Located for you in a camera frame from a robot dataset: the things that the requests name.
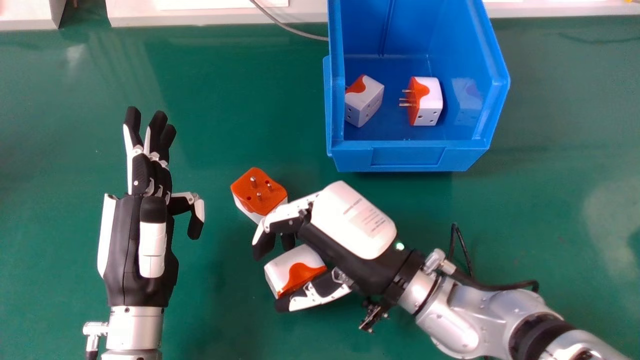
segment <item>orange and white plug adapter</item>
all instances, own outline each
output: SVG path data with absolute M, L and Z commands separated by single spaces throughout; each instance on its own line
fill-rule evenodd
M 264 277 L 276 299 L 300 289 L 325 271 L 324 261 L 304 244 L 264 265 Z
M 234 202 L 256 224 L 273 209 L 287 203 L 287 190 L 264 171 L 252 167 L 231 184 Z
M 437 78 L 414 76 L 409 87 L 402 90 L 405 98 L 400 106 L 408 107 L 409 123 L 413 126 L 435 126 L 442 113 L 442 89 Z
M 382 105 L 385 86 L 369 76 L 360 77 L 347 88 L 344 95 L 344 119 L 356 127 L 362 127 Z

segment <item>green tabletop surface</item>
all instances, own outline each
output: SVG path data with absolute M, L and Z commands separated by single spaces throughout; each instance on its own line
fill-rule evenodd
M 165 359 L 448 359 L 399 308 L 359 331 L 358 295 L 276 313 L 229 190 L 254 166 L 290 199 L 347 181 L 423 252 L 455 221 L 481 281 L 535 278 L 569 322 L 640 358 L 640 21 L 493 25 L 511 90 L 491 149 L 455 174 L 336 172 L 328 46 L 273 24 L 113 29 L 81 1 L 59 31 L 1 33 L 0 359 L 81 359 L 84 322 L 108 319 L 97 240 L 103 194 L 126 191 L 129 105 L 167 112 L 173 189 L 206 201 L 200 240 L 176 222 Z

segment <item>robotic arm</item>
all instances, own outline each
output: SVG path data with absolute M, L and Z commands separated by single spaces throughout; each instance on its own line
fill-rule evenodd
M 128 192 L 118 199 L 105 194 L 98 245 L 98 273 L 104 279 L 109 322 L 88 322 L 86 358 L 96 360 L 100 337 L 106 336 L 102 360 L 159 360 L 164 308 L 178 278 L 178 259 L 171 250 L 173 216 L 191 212 L 187 234 L 200 237 L 204 201 L 195 193 L 173 193 L 168 169 L 175 128 L 158 111 L 145 140 L 140 112 L 127 109 L 123 125 Z
M 440 249 L 428 256 L 405 249 L 393 221 L 342 181 L 280 205 L 260 220 L 252 241 L 255 259 L 274 247 L 278 234 L 287 242 L 295 236 L 304 245 L 265 266 L 270 285 L 274 274 L 288 270 L 291 276 L 296 273 L 292 263 L 309 263 L 314 254 L 335 265 L 277 296 L 278 311 L 321 305 L 353 290 L 380 299 L 369 301 L 362 330 L 372 332 L 391 307 L 400 306 L 442 352 L 458 359 L 627 360 L 547 307 L 534 292 L 537 282 L 487 286 L 457 268 Z M 530 285 L 534 291 L 523 289 Z

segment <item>gray cable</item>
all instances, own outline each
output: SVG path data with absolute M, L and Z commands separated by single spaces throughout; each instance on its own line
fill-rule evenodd
M 281 28 L 290 31 L 294 34 L 300 35 L 301 37 L 305 37 L 305 38 L 312 38 L 314 40 L 320 40 L 320 41 L 329 41 L 328 37 L 321 37 L 319 35 L 313 35 L 310 33 L 306 33 L 304 31 L 300 31 L 298 29 L 294 29 L 286 24 L 284 24 L 283 22 L 281 22 L 280 20 L 276 19 L 273 15 L 271 15 L 267 10 L 265 10 L 260 4 L 258 4 L 258 2 L 256 0 L 249 0 L 251 1 L 251 3 L 253 5 L 255 5 L 256 8 L 258 8 L 258 10 L 262 11 L 262 13 L 268 17 L 269 19 L 271 19 L 271 21 L 273 21 L 277 26 L 280 26 Z

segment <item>blue plastic bin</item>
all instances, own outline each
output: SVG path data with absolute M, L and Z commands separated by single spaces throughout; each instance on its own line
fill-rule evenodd
M 509 73 L 481 0 L 329 0 L 328 15 L 326 146 L 338 171 L 465 171 L 489 149 Z M 344 94 L 361 74 L 385 95 L 357 128 Z M 440 80 L 436 126 L 411 126 L 398 106 L 411 76 Z

